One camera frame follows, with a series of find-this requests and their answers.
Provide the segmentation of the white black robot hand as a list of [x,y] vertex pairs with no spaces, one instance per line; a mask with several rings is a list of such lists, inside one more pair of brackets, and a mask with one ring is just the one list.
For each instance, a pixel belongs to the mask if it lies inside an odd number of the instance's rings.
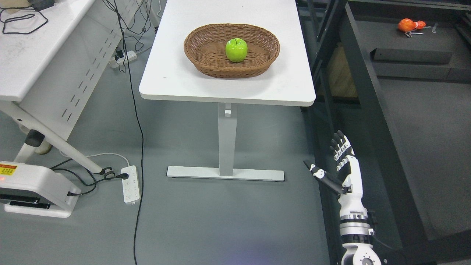
[[309,160],[304,161],[306,168],[315,180],[338,197],[340,217],[354,216],[366,220],[368,215],[362,203],[363,182],[360,163],[351,142],[342,131],[338,130],[333,134],[330,149],[336,163],[336,173],[330,173]]

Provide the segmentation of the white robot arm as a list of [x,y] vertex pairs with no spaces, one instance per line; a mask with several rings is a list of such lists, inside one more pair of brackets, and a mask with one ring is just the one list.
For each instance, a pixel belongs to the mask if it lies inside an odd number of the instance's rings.
[[374,231],[368,216],[359,213],[340,217],[340,236],[346,252],[342,265],[381,265],[382,262],[372,246]]

